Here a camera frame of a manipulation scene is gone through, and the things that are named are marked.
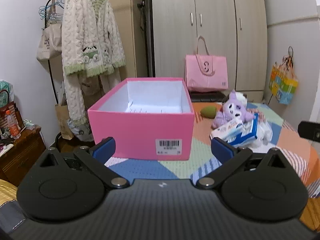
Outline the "white tissue pack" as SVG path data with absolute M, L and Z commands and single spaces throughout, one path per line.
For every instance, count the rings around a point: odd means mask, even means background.
M 214 129 L 210 133 L 210 138 L 215 137 L 227 141 L 244 131 L 244 123 L 240 119 L 233 119 L 224 125 Z

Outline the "blue wet wipes pack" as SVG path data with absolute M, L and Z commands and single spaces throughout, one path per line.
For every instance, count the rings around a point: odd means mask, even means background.
M 257 140 L 257 129 L 258 129 L 259 114 L 254 114 L 254 119 L 243 125 L 243 129 L 233 138 L 227 139 L 227 143 L 233 147 L 246 146 L 253 141 Z

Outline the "clear plastic bag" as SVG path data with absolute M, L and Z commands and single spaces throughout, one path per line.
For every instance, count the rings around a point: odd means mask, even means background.
M 271 142 L 272 137 L 273 131 L 270 124 L 267 121 L 259 121 L 255 136 L 248 145 L 252 148 L 258 148 Z

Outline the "green sponge egg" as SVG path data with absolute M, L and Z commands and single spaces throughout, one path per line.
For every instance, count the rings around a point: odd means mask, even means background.
M 216 117 L 217 109 L 215 106 L 206 106 L 200 110 L 200 115 L 203 118 L 214 119 Z

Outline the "purple plush doll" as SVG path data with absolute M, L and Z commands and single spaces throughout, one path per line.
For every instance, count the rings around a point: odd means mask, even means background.
M 217 129 L 233 119 L 239 119 L 243 123 L 255 119 L 254 114 L 248 112 L 244 104 L 237 98 L 237 92 L 235 90 L 230 92 L 228 100 L 216 113 L 212 123 L 212 128 Z

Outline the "pink cardboard box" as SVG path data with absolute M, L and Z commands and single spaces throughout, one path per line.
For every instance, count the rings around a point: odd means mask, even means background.
M 182 78 L 127 78 L 87 113 L 95 143 L 112 137 L 117 158 L 190 157 L 195 113 Z

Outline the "white plush toy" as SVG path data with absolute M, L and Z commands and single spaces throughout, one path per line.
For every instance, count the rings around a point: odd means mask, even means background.
M 241 93 L 241 92 L 235 92 L 236 99 L 240 101 L 243 106 L 246 108 L 248 99 L 247 99 L 247 94 Z

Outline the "colourful paper gift bag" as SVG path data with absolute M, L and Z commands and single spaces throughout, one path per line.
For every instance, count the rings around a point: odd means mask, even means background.
M 288 54 L 283 57 L 281 64 L 275 62 L 272 66 L 268 87 L 279 104 L 289 105 L 298 84 L 293 64 L 293 48 L 289 46 Z

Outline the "brown paper bag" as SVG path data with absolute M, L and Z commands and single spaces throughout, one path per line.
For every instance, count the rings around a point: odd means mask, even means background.
M 63 139 L 72 140 L 74 138 L 74 134 L 68 126 L 69 111 L 65 93 L 63 93 L 59 103 L 55 105 L 55 113 Z

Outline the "black suitcase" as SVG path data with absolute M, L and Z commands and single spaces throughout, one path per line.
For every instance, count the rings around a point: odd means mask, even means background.
M 222 102 L 226 97 L 222 92 L 189 92 L 192 102 Z

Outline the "wooden nightstand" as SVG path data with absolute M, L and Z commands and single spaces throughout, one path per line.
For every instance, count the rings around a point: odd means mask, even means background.
M 13 147 L 1 156 L 1 179 L 18 186 L 45 150 L 41 127 L 25 129 Z

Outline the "black clothes rack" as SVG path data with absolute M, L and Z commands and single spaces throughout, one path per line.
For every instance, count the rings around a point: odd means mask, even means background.
M 58 94 L 55 88 L 50 60 L 61 54 L 61 24 L 62 15 L 56 13 L 56 7 L 63 9 L 62 0 L 48 0 L 46 5 L 39 7 L 39 15 L 44 20 L 44 28 L 37 50 L 37 60 L 47 62 L 48 72 L 52 85 L 55 102 L 58 103 Z

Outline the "orange drink bottle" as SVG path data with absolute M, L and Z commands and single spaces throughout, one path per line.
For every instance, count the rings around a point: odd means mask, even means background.
M 7 116 L 7 124 L 8 124 L 8 128 L 10 131 L 11 136 L 16 140 L 18 138 L 20 138 L 21 134 L 20 134 L 20 128 L 14 118 L 14 116 L 12 115 L 10 110 L 6 111 L 6 116 Z

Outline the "pink tote bag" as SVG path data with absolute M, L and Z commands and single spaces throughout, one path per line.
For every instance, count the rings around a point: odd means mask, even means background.
M 199 54 L 198 36 L 193 55 L 185 57 L 185 83 L 190 92 L 214 92 L 228 89 L 227 60 L 224 56 L 211 55 L 205 46 L 206 53 Z

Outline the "beige canvas tote bag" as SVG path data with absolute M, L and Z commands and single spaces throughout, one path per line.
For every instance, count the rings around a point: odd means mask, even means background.
M 53 59 L 62 51 L 62 24 L 52 21 L 52 15 L 56 13 L 55 0 L 51 0 L 49 10 L 44 10 L 44 29 L 37 49 L 38 61 Z

